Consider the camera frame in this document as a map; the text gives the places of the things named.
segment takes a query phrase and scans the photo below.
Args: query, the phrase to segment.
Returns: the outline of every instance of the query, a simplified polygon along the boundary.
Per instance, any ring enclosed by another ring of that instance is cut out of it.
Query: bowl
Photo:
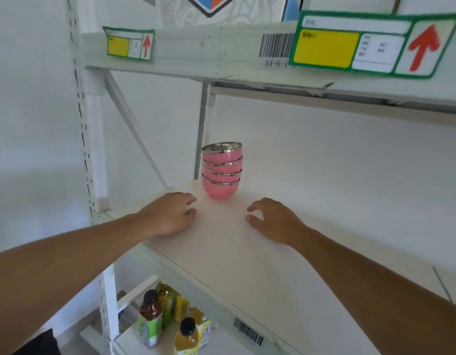
[[[241,171],[236,173],[219,173],[203,167],[201,173],[208,180],[221,183],[233,183],[241,179]]]
[[[239,142],[208,144],[201,149],[201,157],[209,163],[229,163],[243,156],[243,145]]]
[[[215,182],[205,178],[202,174],[201,186],[203,190],[208,193],[210,198],[224,201],[236,193],[238,190],[239,181],[233,183]]]
[[[213,172],[217,173],[238,173],[243,168],[243,157],[229,163],[210,163],[207,161],[202,162],[203,166]]]

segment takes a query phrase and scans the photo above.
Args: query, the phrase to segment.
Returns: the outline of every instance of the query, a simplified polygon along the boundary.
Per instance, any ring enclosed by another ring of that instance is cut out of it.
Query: person's left arm
[[[187,227],[196,198],[168,193],[138,213],[0,253],[0,355],[23,345],[111,263],[140,242]]]

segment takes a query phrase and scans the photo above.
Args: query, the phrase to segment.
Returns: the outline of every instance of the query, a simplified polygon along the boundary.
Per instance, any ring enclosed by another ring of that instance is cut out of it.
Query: barcode
[[[294,34],[264,34],[259,57],[289,57]]]
[[[264,338],[238,318],[235,319],[235,327],[249,339],[253,340],[257,345],[261,346],[263,344]]]

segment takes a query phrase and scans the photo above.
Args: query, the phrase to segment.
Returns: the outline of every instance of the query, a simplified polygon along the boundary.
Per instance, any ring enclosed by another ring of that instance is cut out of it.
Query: person
[[[126,251],[175,234],[196,216],[187,193],[167,193],[139,212],[0,253],[0,355],[20,347],[85,285]],[[456,354],[456,305],[306,226],[263,198],[246,221],[298,251],[381,354]]]

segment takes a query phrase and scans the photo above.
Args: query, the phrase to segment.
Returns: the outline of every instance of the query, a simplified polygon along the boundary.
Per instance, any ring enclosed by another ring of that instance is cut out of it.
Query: black bottle cap
[[[144,304],[152,304],[154,302],[157,302],[159,299],[159,294],[157,293],[157,291],[155,289],[151,289],[151,290],[148,290],[145,294],[144,294]]]
[[[180,323],[180,333],[185,337],[189,337],[195,331],[195,320],[193,318],[185,318]]]

